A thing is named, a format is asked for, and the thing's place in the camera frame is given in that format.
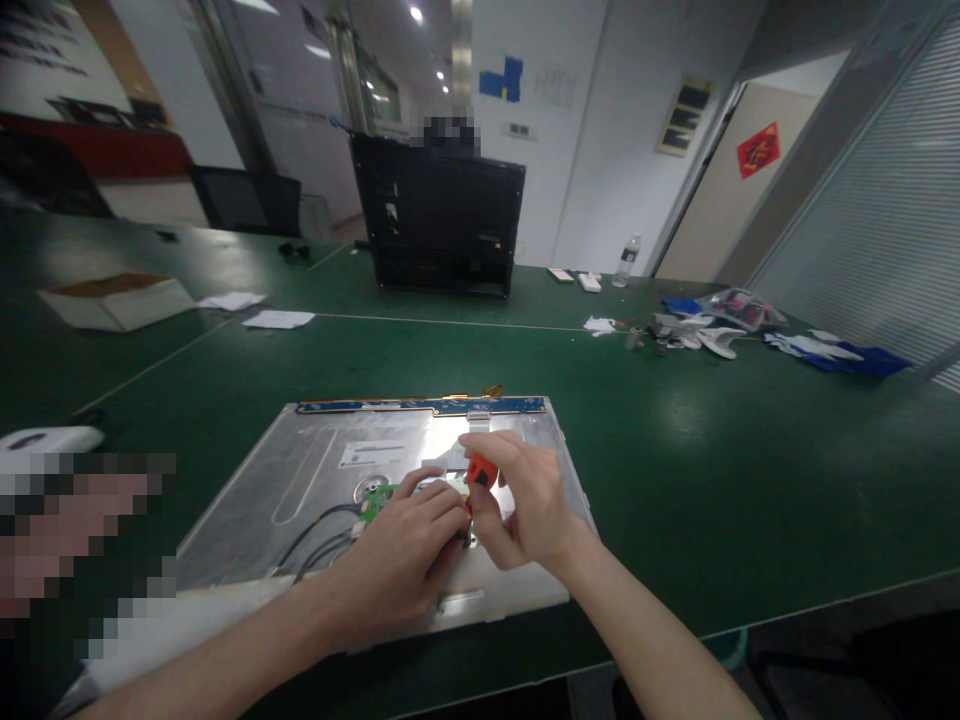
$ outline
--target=water bottle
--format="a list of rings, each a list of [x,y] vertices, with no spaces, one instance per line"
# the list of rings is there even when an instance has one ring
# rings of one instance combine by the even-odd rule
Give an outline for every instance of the water bottle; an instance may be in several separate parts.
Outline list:
[[[617,265],[617,273],[613,276],[614,287],[627,286],[627,278],[630,277],[630,271],[633,269],[633,263],[637,260],[638,252],[640,252],[640,236],[634,235],[630,238],[626,247],[623,248],[620,264]]]

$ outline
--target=plastic bag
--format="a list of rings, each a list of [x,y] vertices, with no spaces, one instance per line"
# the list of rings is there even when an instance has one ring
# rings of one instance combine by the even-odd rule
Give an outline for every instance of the plastic bag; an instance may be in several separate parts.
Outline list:
[[[708,315],[727,320],[747,332],[787,326],[787,319],[773,305],[743,288],[705,295],[697,298],[697,304]]]

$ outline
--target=window blind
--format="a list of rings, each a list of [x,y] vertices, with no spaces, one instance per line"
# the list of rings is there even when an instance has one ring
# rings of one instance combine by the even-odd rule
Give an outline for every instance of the window blind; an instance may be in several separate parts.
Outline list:
[[[960,15],[906,73],[753,287],[922,367],[960,340]]]

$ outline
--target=hand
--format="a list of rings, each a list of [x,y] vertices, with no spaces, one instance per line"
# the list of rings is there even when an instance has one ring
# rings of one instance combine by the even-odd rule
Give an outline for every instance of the hand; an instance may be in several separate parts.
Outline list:
[[[443,481],[413,494],[440,468],[408,473],[340,560],[295,586],[329,611],[335,650],[400,630],[436,606],[470,526],[463,498]]]
[[[548,571],[573,552],[578,518],[567,508],[557,453],[533,447],[516,433],[499,430],[460,436],[467,456],[480,453],[500,468],[500,485],[513,492],[516,512],[503,521],[487,488],[470,486],[473,532],[501,570],[539,562]]]

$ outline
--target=orange handle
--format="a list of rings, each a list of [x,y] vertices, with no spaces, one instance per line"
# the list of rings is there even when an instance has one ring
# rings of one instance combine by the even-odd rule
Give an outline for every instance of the orange handle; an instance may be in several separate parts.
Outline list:
[[[467,485],[477,483],[489,490],[497,481],[497,475],[499,473],[500,469],[496,465],[487,460],[483,455],[474,453],[473,457],[470,458],[470,467],[467,468]]]

